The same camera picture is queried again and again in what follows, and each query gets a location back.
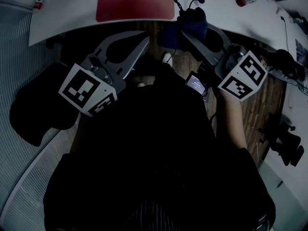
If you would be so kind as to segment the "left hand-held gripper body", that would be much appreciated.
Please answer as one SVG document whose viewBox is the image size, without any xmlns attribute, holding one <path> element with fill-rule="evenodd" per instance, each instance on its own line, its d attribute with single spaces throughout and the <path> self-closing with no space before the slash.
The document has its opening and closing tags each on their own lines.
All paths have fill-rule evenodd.
<svg viewBox="0 0 308 231">
<path fill-rule="evenodd" d="M 121 65 L 102 62 L 89 54 L 80 65 L 73 65 L 59 94 L 80 112 L 93 117 L 115 103 L 125 89 L 123 71 Z"/>
</svg>

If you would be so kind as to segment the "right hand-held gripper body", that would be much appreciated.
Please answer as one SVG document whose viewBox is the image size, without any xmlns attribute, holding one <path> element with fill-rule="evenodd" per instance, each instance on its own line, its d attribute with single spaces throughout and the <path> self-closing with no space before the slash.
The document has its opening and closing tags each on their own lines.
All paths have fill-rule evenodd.
<svg viewBox="0 0 308 231">
<path fill-rule="evenodd" d="M 255 94 L 268 75 L 252 51 L 247 51 L 242 45 L 231 44 L 216 53 L 214 59 L 214 87 L 240 101 Z"/>
</svg>

